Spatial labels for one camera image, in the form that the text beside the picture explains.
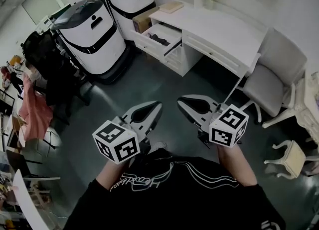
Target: cardboard box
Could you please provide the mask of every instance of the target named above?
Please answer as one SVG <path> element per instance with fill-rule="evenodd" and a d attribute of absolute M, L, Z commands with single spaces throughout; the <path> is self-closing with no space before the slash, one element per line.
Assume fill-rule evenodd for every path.
<path fill-rule="evenodd" d="M 152 26 L 151 19 L 149 18 L 149 15 L 159 10 L 159 7 L 154 7 L 150 10 L 147 10 L 140 15 L 137 15 L 133 17 L 133 24 L 135 31 L 138 33 L 143 33 L 147 29 L 149 29 Z"/>

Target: white desk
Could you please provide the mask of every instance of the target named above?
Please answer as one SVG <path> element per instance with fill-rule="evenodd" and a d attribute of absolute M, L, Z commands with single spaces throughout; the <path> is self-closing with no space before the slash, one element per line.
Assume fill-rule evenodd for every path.
<path fill-rule="evenodd" d="M 29 194 L 28 189 L 25 186 L 24 181 L 31 181 L 31 191 L 35 193 L 37 196 L 43 211 L 46 213 L 48 219 L 51 221 L 51 224 L 54 226 L 53 230 L 61 230 L 62 228 L 59 226 L 57 220 L 54 217 L 50 216 L 50 210 L 47 208 L 46 204 L 43 202 L 39 191 L 34 187 L 35 181 L 46 181 L 46 180 L 59 180 L 59 177 L 54 178 L 23 178 L 21 171 L 17 170 L 13 179 L 13 186 L 17 187 L 13 190 L 15 198 L 26 218 L 29 225 L 33 230 L 50 230 L 47 224 L 44 222 L 43 218 L 39 214 L 38 209 L 35 207 L 31 196 Z"/>
<path fill-rule="evenodd" d="M 256 65 L 256 55 L 267 32 L 259 31 L 241 19 L 218 10 L 186 6 L 171 14 L 159 10 L 150 18 L 153 27 L 142 34 L 132 31 L 138 48 L 182 76 L 203 54 L 207 55 L 239 77 L 236 86 L 246 72 Z M 165 36 L 167 27 L 162 30 L 160 22 L 179 31 L 172 29 L 174 32 Z M 165 47 L 150 39 L 149 34 L 154 33 L 166 39 L 170 45 Z"/>
<path fill-rule="evenodd" d="M 313 80 L 306 72 L 305 78 L 296 85 L 296 100 L 293 109 L 287 109 L 277 117 L 263 123 L 267 128 L 289 117 L 295 116 L 298 125 L 305 128 L 311 138 L 319 145 L 319 107 L 316 103 L 316 95 L 319 93 L 319 81 Z"/>

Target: small stool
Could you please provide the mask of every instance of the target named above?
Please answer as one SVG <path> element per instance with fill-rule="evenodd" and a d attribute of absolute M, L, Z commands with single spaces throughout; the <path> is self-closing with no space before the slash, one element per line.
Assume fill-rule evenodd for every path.
<path fill-rule="evenodd" d="M 287 179 L 295 179 L 297 178 L 301 170 L 304 166 L 306 156 L 304 152 L 301 150 L 299 145 L 294 140 L 285 140 L 284 142 L 280 143 L 279 145 L 273 145 L 273 149 L 278 149 L 283 146 L 287 146 L 287 149 L 285 151 L 285 155 L 278 160 L 266 160 L 264 161 L 264 164 L 281 164 L 284 165 L 286 170 L 291 174 L 285 174 L 285 173 L 278 173 L 277 177 L 283 176 Z"/>

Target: chair backrest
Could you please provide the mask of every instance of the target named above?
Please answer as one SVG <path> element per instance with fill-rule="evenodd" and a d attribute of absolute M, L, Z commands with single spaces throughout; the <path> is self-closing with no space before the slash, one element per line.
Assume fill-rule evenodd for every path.
<path fill-rule="evenodd" d="M 259 63 L 291 85 L 303 70 L 307 58 L 299 47 L 275 29 L 269 29 L 259 49 Z"/>

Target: tiled floor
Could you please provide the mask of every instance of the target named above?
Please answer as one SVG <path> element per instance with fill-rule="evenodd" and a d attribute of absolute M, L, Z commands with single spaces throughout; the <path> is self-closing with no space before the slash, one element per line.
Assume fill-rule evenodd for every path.
<path fill-rule="evenodd" d="M 58 216 L 69 216 L 88 183 L 105 164 L 106 159 L 98 152 L 92 138 L 93 131 L 106 120 L 122 115 L 130 107 L 143 102 L 163 102 L 162 117 L 149 135 L 151 142 L 165 141 L 173 153 L 217 161 L 216 148 L 208 149 L 197 139 L 196 126 L 189 123 L 178 110 L 176 99 L 181 95 L 203 94 L 222 102 L 235 81 L 236 77 L 208 58 L 203 58 L 182 78 L 157 60 L 139 55 L 115 84 L 87 85 L 86 96 L 91 101 L 90 105 L 86 107 L 75 99 L 70 125 L 56 123 L 62 139 L 60 147 L 50 151 L 49 157 L 43 159 L 43 165 L 30 165 L 31 172 L 61 176 L 60 181 L 50 183 L 54 201 L 52 211 Z M 247 98 L 240 91 L 235 91 L 227 103 L 239 107 L 245 102 Z M 273 143 L 295 139 L 302 144 L 307 136 L 305 130 L 298 127 L 294 119 L 263 129 L 254 124 L 256 115 L 253 106 L 246 112 L 250 120 L 241 139 L 241 148 L 255 171 L 259 184 L 285 219 L 287 229 L 305 229 L 313 216 L 314 193 L 316 186 L 319 186 L 319 177 L 278 179 L 274 174 L 266 174 L 266 166 L 263 164 L 265 159 L 280 157 L 278 151 L 272 150 Z M 40 145 L 40 150 L 43 154 L 46 153 L 45 143 Z M 29 157 L 40 157 L 34 153 L 32 145 L 24 153 Z M 66 219 L 59 220 L 64 224 Z"/>

